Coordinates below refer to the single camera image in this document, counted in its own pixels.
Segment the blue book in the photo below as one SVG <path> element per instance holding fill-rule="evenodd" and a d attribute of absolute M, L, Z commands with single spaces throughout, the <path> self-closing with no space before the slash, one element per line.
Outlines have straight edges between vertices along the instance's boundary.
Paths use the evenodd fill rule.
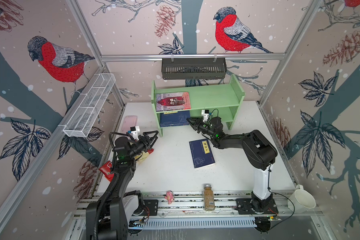
<path fill-rule="evenodd" d="M 189 125 L 187 121 L 190 118 L 190 111 L 180 111 L 176 113 L 164 114 L 160 113 L 160 127 L 178 127 Z"/>
<path fill-rule="evenodd" d="M 189 145 L 195 169 L 215 164 L 208 139 L 191 141 Z"/>

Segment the pink Hamlet book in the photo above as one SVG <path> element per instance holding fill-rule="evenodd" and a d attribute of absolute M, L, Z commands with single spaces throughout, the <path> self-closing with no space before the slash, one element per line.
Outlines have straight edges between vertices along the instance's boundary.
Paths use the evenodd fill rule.
<path fill-rule="evenodd" d="M 156 94 L 155 108 L 157 112 L 191 109 L 188 92 Z"/>

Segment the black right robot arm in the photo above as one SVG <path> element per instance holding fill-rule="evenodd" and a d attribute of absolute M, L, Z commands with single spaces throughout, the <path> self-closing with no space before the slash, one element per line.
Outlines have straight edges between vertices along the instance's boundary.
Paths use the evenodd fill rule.
<path fill-rule="evenodd" d="M 267 138 L 258 130 L 240 135 L 228 135 L 223 132 L 220 117 L 214 117 L 207 122 L 203 118 L 187 118 L 190 126 L 198 134 L 201 133 L 210 140 L 217 149 L 242 149 L 244 150 L 254 170 L 254 188 L 251 192 L 252 209 L 264 212 L 273 200 L 270 190 L 270 173 L 276 161 L 278 152 Z"/>

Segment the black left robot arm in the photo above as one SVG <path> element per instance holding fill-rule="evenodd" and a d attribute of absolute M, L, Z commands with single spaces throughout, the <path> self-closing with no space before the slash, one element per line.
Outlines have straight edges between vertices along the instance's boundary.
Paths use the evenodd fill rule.
<path fill-rule="evenodd" d="M 114 175 L 104 194 L 86 209 L 87 240 L 126 240 L 132 213 L 144 208 L 139 191 L 127 193 L 126 189 L 136 171 L 142 153 L 152 149 L 158 131 L 144 132 L 134 140 L 129 133 L 110 132 L 109 140 L 114 156 L 111 174 Z"/>

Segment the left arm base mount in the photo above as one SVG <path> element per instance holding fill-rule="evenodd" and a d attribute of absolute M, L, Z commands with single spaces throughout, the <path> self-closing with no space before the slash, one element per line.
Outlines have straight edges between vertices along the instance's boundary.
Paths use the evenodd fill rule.
<path fill-rule="evenodd" d="M 122 201 L 127 218 L 156 216 L 158 214 L 159 201 L 157 199 L 145 200 L 141 191 L 125 193 Z"/>

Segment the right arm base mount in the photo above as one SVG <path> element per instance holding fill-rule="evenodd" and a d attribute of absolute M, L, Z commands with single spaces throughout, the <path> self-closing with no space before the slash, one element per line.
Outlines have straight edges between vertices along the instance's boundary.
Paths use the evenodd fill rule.
<path fill-rule="evenodd" d="M 235 210 L 239 215 L 278 215 L 279 210 L 275 200 L 270 196 L 265 200 L 254 199 L 236 199 Z"/>

